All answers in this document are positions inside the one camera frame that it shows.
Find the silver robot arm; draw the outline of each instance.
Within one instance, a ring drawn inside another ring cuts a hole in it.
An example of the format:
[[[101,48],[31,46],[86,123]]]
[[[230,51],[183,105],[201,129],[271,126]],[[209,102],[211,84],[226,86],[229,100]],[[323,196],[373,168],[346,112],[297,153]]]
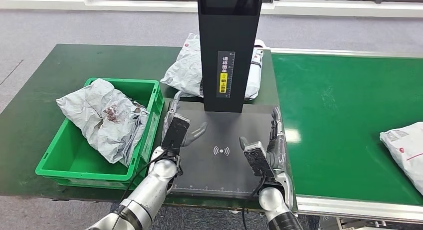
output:
[[[162,144],[152,154],[152,159],[157,161],[151,161],[147,177],[113,213],[87,230],[147,230],[150,227],[172,189],[173,179],[183,173],[180,148],[199,138],[207,127],[207,123],[203,123],[199,129],[187,133],[190,120],[176,113],[179,95],[178,92],[166,114]]]
[[[129,197],[120,203],[117,210],[108,214],[87,230],[148,229],[165,201],[170,190],[169,182],[176,173],[177,167],[173,161],[159,160]]]
[[[244,137],[240,137],[239,142],[254,175],[264,179],[257,191],[258,201],[266,213],[270,230],[302,230],[292,213],[294,186],[288,167],[286,139],[279,107],[273,109],[272,117],[270,141],[266,150],[260,141],[249,144]]]

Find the black stand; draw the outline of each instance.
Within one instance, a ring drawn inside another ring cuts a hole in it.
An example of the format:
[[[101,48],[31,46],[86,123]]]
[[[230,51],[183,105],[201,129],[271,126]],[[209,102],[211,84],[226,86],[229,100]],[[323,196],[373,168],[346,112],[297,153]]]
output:
[[[198,0],[205,111],[242,111],[261,2]]]

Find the yellow label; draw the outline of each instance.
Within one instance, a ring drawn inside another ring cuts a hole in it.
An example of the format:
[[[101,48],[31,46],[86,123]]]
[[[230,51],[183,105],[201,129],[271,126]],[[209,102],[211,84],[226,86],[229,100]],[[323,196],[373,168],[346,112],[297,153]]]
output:
[[[226,93],[227,73],[220,73],[219,93]]]

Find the gray carpet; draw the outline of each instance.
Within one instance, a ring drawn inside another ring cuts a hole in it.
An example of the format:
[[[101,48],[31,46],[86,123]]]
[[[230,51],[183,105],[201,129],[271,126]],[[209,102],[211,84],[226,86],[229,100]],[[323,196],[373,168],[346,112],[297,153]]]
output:
[[[0,113],[57,43],[181,46],[198,33],[195,13],[0,10]],[[423,21],[263,15],[257,38],[270,47],[423,53]],[[112,204],[0,197],[0,230],[84,229]],[[317,229],[300,216],[304,229]],[[246,215],[249,229],[264,217]],[[240,214],[162,208],[153,229],[242,229]]]

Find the plastic bag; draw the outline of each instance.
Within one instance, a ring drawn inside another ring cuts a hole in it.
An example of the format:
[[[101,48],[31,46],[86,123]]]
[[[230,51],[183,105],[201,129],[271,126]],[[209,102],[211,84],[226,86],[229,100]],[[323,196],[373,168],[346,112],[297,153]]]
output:
[[[423,195],[423,122],[381,133],[380,140]]]
[[[263,65],[263,50],[255,48],[251,57],[245,98],[252,100],[257,97],[261,82]],[[181,97],[203,97],[200,35],[190,33],[178,54],[176,61],[166,71],[161,83],[183,92]]]
[[[63,114],[81,129],[91,147],[109,163],[126,167],[148,120],[144,106],[131,102],[103,80],[56,99]]]

